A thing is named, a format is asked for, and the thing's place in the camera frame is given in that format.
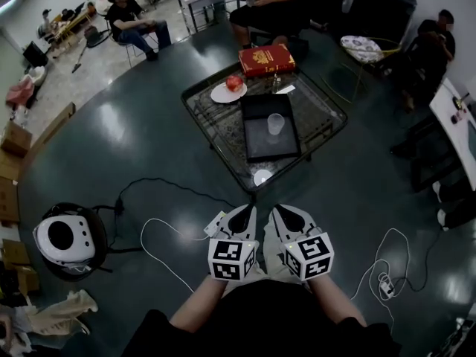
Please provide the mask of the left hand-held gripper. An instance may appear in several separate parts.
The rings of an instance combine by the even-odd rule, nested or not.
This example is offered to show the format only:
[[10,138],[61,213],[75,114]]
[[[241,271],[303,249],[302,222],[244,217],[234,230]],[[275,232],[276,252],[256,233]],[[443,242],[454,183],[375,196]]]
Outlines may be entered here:
[[257,209],[242,205],[219,221],[216,239],[208,244],[210,275],[216,280],[242,282],[256,263]]

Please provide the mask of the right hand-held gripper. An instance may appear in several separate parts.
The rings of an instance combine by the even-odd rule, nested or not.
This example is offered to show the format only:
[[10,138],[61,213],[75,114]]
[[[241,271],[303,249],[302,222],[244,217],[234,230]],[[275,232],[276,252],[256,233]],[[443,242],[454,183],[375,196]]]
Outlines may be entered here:
[[335,252],[329,235],[321,233],[309,213],[291,205],[275,205],[272,216],[281,242],[286,243],[284,263],[293,275],[305,282],[331,271]]

